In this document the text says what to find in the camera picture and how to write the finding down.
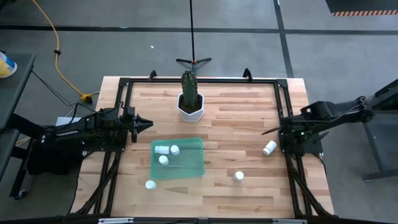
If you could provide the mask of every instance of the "potted cactus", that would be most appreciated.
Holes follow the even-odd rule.
[[[181,77],[182,93],[178,95],[177,109],[188,122],[199,121],[205,112],[205,97],[198,93],[198,81],[192,71],[186,70]]]

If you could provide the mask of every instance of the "cactus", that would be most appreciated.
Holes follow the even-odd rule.
[[[198,81],[191,70],[186,70],[181,77],[183,103],[186,107],[195,109],[198,100]]]

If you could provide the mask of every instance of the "black stand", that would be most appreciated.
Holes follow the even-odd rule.
[[[204,59],[200,59],[200,60],[195,60],[195,41],[193,40],[193,16],[192,16],[192,0],[189,0],[189,7],[190,7],[190,12],[191,12],[191,37],[192,37],[192,61],[190,60],[185,60],[185,59],[180,59],[177,58],[176,61],[177,62],[185,62],[188,63],[192,66],[192,72],[193,74],[197,74],[197,65],[200,62],[209,62],[211,61],[211,58],[204,58]]]

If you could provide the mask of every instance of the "white bottle cap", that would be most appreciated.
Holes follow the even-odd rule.
[[[167,158],[167,156],[160,156],[159,157],[159,162],[163,166],[167,166],[169,164],[169,159]]]
[[[155,190],[156,189],[156,183],[153,180],[148,180],[145,183],[145,187],[149,190]]]
[[[269,141],[269,143],[266,145],[266,147],[262,151],[265,155],[269,156],[269,154],[271,154],[275,148],[276,148],[276,142]]]
[[[178,146],[172,146],[170,148],[170,152],[172,152],[173,155],[178,156],[180,154],[180,149]]]
[[[242,181],[243,180],[243,172],[242,171],[237,171],[234,175],[234,180],[235,181]]]

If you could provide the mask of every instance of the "yellow cable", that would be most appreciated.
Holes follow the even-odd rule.
[[[52,29],[54,30],[55,33],[55,37],[57,38],[57,51],[60,50],[60,39],[58,37],[58,33],[57,30],[55,30],[54,25],[52,24],[50,18],[46,15],[46,13],[43,11],[43,9],[39,6],[39,4],[37,4],[37,2],[35,0],[32,0],[33,3],[37,6],[37,8],[42,12],[42,14],[45,16],[45,18],[48,20],[48,22],[50,23]],[[72,85],[72,83],[70,83],[70,81],[68,81],[61,73],[61,71],[58,69],[58,53],[55,53],[55,69],[57,70],[58,74],[61,76],[61,78],[63,78],[74,90],[76,90],[77,93],[79,93],[80,95],[80,99],[82,101],[88,101],[88,98],[91,99],[91,97],[93,96],[92,94],[84,94],[81,93],[75,86]]]

